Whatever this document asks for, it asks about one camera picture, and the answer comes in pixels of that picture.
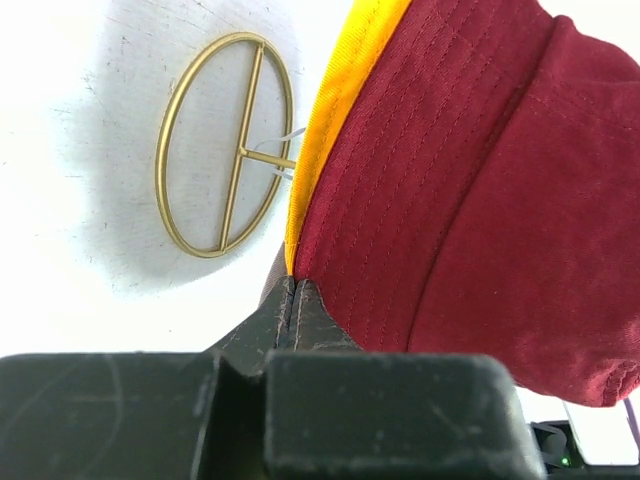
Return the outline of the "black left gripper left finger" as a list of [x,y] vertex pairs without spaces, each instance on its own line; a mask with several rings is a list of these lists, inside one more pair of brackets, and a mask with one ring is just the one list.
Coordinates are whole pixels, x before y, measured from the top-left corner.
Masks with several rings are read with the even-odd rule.
[[295,283],[197,353],[19,354],[1,361],[5,479],[262,479],[267,353]]

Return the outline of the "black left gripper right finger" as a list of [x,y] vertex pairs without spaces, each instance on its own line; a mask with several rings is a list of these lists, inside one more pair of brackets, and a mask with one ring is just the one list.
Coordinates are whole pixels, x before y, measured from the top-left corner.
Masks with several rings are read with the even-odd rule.
[[272,479],[542,479],[511,376],[484,355],[366,353],[315,286],[281,279],[267,355]]

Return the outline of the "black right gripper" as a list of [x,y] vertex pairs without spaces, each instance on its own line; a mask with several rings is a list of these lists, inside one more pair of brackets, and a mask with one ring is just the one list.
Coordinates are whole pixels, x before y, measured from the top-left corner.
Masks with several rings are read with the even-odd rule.
[[582,469],[583,459],[567,420],[529,424],[547,470]]

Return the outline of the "dark red bucket hat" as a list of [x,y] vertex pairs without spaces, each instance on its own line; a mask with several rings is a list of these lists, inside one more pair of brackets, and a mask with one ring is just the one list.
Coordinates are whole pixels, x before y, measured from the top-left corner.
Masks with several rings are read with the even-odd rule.
[[486,354],[609,407],[639,385],[639,66],[535,1],[410,1],[294,273],[363,348]]

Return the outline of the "yellow bucket hat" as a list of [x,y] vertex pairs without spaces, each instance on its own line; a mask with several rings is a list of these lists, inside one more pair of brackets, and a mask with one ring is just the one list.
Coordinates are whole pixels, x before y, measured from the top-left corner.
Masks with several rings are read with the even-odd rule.
[[410,4],[355,1],[333,48],[303,135],[289,195],[284,260],[289,275],[313,192],[357,97]]

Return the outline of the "grey bucket hat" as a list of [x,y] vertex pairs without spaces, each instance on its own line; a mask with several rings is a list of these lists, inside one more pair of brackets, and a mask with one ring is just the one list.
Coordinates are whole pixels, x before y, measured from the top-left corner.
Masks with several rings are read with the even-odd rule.
[[270,292],[273,290],[274,286],[277,284],[280,278],[287,276],[287,267],[285,261],[285,244],[282,243],[280,248],[278,249],[274,260],[271,264],[269,272],[267,274],[260,300],[259,305],[262,305]]

